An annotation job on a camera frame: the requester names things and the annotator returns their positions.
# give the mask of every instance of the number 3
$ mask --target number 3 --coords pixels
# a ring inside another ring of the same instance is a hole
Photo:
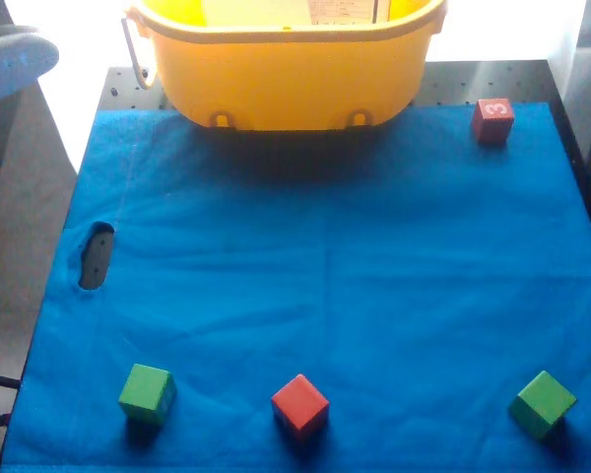
[[[486,112],[490,115],[494,115],[498,110],[501,110],[502,115],[506,115],[508,113],[508,108],[503,103],[495,103],[486,105]]]

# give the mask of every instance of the red cube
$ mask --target red cube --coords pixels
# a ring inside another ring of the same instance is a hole
[[[477,141],[502,146],[514,123],[514,111],[508,99],[478,101],[473,115],[473,131]]]
[[[274,413],[299,441],[317,432],[328,419],[328,400],[299,374],[272,397]]]

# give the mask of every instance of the blue cloth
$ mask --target blue cloth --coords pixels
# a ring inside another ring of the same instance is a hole
[[[308,135],[100,113],[3,471],[591,469],[591,225],[548,107],[515,112],[504,150],[464,106]],[[150,441],[117,405],[134,363],[178,388]],[[541,370],[579,398],[548,445],[507,415]],[[270,406],[300,372],[331,402],[305,451]]]

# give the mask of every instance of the green cube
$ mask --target green cube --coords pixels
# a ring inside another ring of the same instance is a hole
[[[175,397],[175,384],[170,372],[134,365],[118,404],[127,417],[161,426]]]
[[[510,415],[533,438],[543,439],[576,398],[548,372],[540,372],[510,404]]]

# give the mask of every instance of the yellow bin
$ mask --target yellow bin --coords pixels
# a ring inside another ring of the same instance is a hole
[[[391,0],[372,25],[206,27],[201,0],[135,0],[123,29],[140,85],[128,20],[155,49],[170,102],[204,126],[329,130],[376,125],[418,92],[446,0]]]

